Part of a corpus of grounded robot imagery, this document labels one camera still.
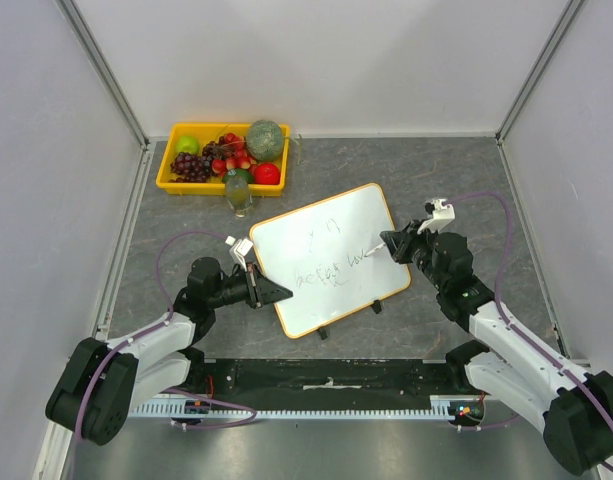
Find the yellow framed whiteboard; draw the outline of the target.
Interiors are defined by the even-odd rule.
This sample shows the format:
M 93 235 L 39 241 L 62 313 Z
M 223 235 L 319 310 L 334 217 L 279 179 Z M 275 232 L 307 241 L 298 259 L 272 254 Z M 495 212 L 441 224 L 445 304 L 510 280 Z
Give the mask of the yellow framed whiteboard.
M 262 272 L 293 292 L 275 304 L 284 334 L 300 338 L 407 289 L 409 269 L 385 247 L 365 256 L 382 243 L 382 231 L 393 229 L 376 183 L 253 225 L 249 236 Z

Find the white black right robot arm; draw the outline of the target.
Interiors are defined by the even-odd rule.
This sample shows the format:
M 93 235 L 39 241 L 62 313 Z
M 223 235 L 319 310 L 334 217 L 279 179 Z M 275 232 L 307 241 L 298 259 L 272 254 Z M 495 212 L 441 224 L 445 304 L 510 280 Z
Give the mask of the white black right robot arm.
M 473 272 L 465 237 L 430 233 L 419 221 L 383 231 L 392 260 L 411 264 L 435 288 L 441 312 L 472 335 L 452 350 L 444 381 L 504 403 L 541 435 L 551 456 L 581 475 L 613 456 L 613 376 L 591 374 L 531 332 Z

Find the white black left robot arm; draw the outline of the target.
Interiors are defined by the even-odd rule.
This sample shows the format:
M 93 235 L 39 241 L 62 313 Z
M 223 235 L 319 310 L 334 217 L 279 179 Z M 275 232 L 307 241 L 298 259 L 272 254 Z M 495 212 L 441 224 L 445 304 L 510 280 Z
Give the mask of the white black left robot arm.
M 290 289 L 268 279 L 248 262 L 231 274 L 212 257 L 197 259 L 172 306 L 149 325 L 110 341 L 80 341 L 53 389 L 48 420 L 78 439 L 108 444 L 130 411 L 170 388 L 194 393 L 205 369 L 190 354 L 216 321 L 217 309 L 244 303 L 252 309 L 292 298 Z

